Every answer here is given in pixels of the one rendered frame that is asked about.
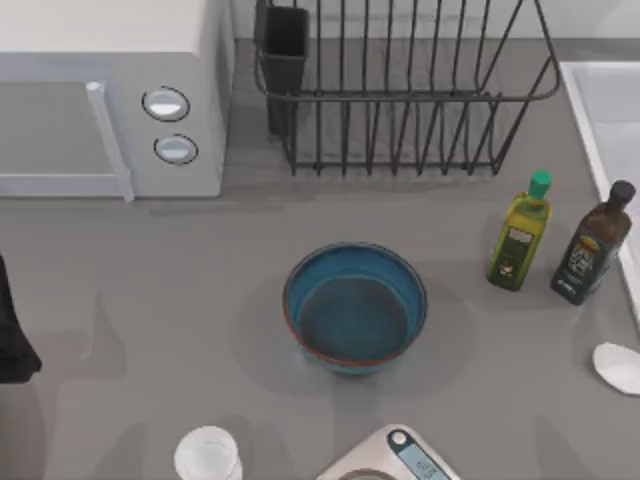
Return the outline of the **blue bowl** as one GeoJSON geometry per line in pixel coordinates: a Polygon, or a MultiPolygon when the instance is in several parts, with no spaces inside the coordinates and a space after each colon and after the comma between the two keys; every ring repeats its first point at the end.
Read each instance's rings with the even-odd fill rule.
{"type": "Polygon", "coordinates": [[[326,370],[373,374],[421,335],[429,302],[414,266],[392,249],[341,241],[302,257],[283,283],[284,321],[299,348],[326,370]]]}

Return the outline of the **small microwave knob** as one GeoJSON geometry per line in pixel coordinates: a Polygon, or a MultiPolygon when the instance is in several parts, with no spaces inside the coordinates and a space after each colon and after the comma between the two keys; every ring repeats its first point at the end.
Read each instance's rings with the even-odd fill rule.
{"type": "Polygon", "coordinates": [[[154,141],[153,148],[160,160],[178,166],[193,162],[199,153],[197,144],[181,134],[158,138],[154,141]]]}

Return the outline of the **black cutlery holder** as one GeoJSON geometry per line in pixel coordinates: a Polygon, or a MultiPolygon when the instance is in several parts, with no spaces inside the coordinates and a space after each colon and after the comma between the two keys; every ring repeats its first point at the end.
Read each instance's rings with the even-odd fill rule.
{"type": "Polygon", "coordinates": [[[256,0],[254,43],[269,94],[300,93],[308,58],[309,28],[307,9],[256,0]]]}

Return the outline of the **yellow oil bottle green cap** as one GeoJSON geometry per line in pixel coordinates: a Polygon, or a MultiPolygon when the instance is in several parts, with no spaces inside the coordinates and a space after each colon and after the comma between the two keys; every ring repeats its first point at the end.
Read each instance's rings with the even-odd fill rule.
{"type": "Polygon", "coordinates": [[[552,214],[546,198],[552,180],[549,171],[536,170],[528,189],[511,200],[487,271],[493,285],[509,291],[522,287],[552,214]]]}

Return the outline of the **large microwave knob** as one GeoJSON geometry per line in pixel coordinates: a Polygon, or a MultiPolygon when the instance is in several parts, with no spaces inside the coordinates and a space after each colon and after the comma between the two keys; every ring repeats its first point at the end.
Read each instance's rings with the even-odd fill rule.
{"type": "Polygon", "coordinates": [[[190,102],[179,90],[161,86],[142,95],[142,107],[153,119],[160,122],[178,122],[190,113],[190,102]]]}

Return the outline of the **silver kitchen scale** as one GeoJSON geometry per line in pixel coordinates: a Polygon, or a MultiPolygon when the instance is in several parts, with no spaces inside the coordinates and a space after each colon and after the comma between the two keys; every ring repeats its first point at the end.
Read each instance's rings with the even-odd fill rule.
{"type": "Polygon", "coordinates": [[[314,480],[463,480],[415,430],[387,424],[359,442],[314,480]]]}

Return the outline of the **clear glass cup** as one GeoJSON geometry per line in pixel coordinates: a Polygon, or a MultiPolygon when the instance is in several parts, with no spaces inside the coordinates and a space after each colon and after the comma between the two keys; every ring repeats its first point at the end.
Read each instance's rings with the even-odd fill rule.
{"type": "Polygon", "coordinates": [[[174,451],[181,480],[242,480],[243,465],[235,438],[225,429],[205,425],[186,433],[174,451]]]}

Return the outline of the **dark oil bottle black cap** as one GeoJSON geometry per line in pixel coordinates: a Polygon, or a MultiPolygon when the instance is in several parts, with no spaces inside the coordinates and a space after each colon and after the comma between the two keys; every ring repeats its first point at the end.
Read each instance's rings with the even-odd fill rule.
{"type": "Polygon", "coordinates": [[[617,180],[608,198],[579,222],[550,284],[553,291],[572,305],[585,302],[617,258],[632,227],[625,208],[635,194],[632,183],[617,180]]]}

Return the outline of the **white sink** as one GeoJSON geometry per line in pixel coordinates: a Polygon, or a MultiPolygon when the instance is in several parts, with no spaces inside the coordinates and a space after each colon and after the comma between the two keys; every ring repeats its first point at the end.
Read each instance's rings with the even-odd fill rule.
{"type": "Polygon", "coordinates": [[[607,199],[616,180],[636,188],[619,259],[640,331],[640,60],[564,61],[560,70],[599,197],[607,199]]]}

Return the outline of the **pale microwave oven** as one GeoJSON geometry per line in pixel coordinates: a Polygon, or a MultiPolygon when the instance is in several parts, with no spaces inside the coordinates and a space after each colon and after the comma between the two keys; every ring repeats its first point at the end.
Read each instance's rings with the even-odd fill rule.
{"type": "Polygon", "coordinates": [[[233,96],[230,0],[0,0],[0,197],[120,197],[85,85],[106,96],[135,199],[220,194],[233,96]],[[160,122],[142,95],[190,102],[160,122]],[[197,158],[171,165],[158,138],[181,134],[197,158]]]}

